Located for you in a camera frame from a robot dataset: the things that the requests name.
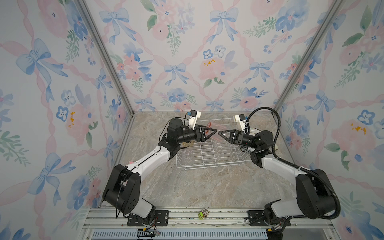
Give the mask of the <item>white plate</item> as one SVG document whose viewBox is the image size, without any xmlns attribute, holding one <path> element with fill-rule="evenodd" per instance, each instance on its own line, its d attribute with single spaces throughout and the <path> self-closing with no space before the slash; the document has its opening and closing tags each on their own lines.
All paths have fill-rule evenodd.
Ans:
<svg viewBox="0 0 384 240">
<path fill-rule="evenodd" d="M 265 136 L 268 136 L 270 134 L 271 134 L 271 132 L 268 130 L 261 131 L 259 129 L 255 129 L 255 128 L 251 128 L 250 133 L 249 133 L 250 136 L 256 136 L 258 138 L 265 137 Z"/>
</svg>

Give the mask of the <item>yellow glass cup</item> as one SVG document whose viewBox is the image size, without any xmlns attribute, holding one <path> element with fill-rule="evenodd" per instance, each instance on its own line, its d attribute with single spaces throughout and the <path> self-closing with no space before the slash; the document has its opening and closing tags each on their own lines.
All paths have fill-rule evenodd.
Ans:
<svg viewBox="0 0 384 240">
<path fill-rule="evenodd" d="M 192 145 L 192 142 L 181 143 L 181 149 L 186 149 Z"/>
</svg>

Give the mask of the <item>clear glass cup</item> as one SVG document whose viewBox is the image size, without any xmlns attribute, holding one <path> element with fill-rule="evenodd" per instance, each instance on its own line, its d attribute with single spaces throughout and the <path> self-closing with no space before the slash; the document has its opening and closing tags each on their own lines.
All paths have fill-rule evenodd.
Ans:
<svg viewBox="0 0 384 240">
<path fill-rule="evenodd" d="M 188 150 L 188 149 L 183 150 L 182 160 L 184 161 L 185 164 L 193 163 L 195 161 L 195 156 L 194 156 L 193 151 Z"/>
</svg>

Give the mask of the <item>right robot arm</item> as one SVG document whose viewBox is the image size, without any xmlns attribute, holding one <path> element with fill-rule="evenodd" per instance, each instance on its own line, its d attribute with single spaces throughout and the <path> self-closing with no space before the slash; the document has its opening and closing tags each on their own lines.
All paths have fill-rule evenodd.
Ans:
<svg viewBox="0 0 384 240">
<path fill-rule="evenodd" d="M 286 222 L 294 217 L 333 220 L 341 213 L 341 203 L 327 174 L 292 164 L 278 156 L 275 140 L 270 131 L 248 135 L 243 131 L 220 131 L 219 136 L 230 144 L 250 148 L 252 162 L 269 170 L 294 185 L 296 196 L 290 200 L 277 200 L 265 205 L 262 220 L 269 226 Z"/>
</svg>

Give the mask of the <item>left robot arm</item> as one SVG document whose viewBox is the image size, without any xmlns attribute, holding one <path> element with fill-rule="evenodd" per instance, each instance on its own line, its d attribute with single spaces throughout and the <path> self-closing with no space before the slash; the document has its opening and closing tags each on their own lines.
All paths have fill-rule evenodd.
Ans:
<svg viewBox="0 0 384 240">
<path fill-rule="evenodd" d="M 190 118 L 188 126 L 181 118 L 172 118 L 167 123 L 167 132 L 154 150 L 136 162 L 126 166 L 118 164 L 113 168 L 103 192 L 103 200 L 125 216 L 133 214 L 146 225 L 152 223 L 156 207 L 141 197 L 142 180 L 175 157 L 183 143 L 203 143 L 216 133 L 216 129 L 196 125 L 194 117 Z"/>
</svg>

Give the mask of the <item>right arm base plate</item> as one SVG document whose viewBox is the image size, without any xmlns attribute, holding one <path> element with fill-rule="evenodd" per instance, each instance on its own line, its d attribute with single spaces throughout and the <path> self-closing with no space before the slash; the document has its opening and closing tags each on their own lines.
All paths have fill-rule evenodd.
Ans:
<svg viewBox="0 0 384 240">
<path fill-rule="evenodd" d="M 264 210 L 249 210 L 247 215 L 246 223 L 252 227 L 282 227 L 287 220 L 286 217 L 278 218 L 272 213 L 264 213 Z"/>
</svg>

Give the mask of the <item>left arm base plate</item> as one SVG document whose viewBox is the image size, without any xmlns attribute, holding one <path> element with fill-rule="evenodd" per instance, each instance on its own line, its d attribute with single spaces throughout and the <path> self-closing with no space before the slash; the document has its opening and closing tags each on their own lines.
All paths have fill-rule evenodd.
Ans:
<svg viewBox="0 0 384 240">
<path fill-rule="evenodd" d="M 139 217 L 130 213 L 128 216 L 127 226 L 129 227 L 166 227 L 169 222 L 168 210 L 154 210 L 149 213 L 146 218 Z"/>
</svg>

